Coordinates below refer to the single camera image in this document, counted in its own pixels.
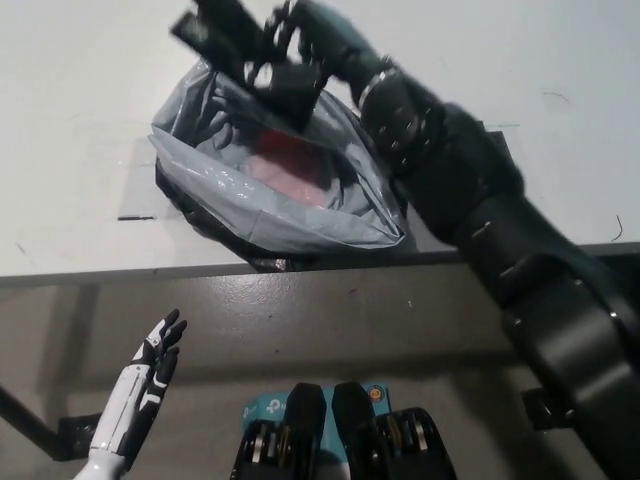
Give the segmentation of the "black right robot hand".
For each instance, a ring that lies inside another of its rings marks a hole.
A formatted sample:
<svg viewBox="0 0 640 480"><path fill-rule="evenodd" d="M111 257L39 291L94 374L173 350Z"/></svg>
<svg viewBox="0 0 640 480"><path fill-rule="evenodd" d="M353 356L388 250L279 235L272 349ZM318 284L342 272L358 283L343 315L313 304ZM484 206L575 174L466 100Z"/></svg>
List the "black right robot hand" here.
<svg viewBox="0 0 640 480"><path fill-rule="evenodd" d="M319 1L275 7L264 24L263 45L285 56L295 34L301 60L317 67L323 78L348 84L356 104L398 75L398 68L380 57L349 19Z"/></svg>

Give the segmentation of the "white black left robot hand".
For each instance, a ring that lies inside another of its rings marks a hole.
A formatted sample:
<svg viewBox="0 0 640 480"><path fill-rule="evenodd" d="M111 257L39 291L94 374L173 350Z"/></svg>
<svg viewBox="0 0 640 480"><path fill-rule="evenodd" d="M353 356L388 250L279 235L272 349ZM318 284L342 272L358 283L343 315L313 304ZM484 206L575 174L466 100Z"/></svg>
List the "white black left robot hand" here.
<svg viewBox="0 0 640 480"><path fill-rule="evenodd" d="M159 321L121 371L95 430L90 448L136 459L172 380L177 343L187 322L175 309Z"/></svg>

